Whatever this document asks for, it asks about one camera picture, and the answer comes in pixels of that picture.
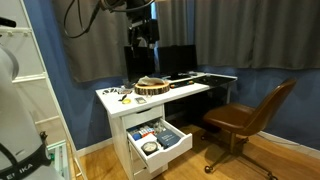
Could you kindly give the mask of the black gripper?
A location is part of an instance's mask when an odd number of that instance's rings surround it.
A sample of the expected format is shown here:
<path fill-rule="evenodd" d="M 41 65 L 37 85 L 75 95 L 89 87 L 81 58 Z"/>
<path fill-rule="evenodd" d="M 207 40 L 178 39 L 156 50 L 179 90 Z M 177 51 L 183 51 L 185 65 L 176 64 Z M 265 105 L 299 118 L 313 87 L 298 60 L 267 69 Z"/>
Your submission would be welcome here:
<path fill-rule="evenodd" d="M 137 47 L 143 39 L 148 46 L 155 44 L 159 39 L 158 21 L 150 15 L 137 16 L 129 19 L 128 41 L 133 47 Z"/>

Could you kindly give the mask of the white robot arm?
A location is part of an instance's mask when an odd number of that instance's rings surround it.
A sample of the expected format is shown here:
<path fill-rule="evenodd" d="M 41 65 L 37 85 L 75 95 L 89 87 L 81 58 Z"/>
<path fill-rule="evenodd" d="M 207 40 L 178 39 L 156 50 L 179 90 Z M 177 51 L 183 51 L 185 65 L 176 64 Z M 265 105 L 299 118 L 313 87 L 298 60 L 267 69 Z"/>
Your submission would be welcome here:
<path fill-rule="evenodd" d="M 18 72 L 16 57 L 0 46 L 0 180 L 65 180 L 12 83 Z"/>

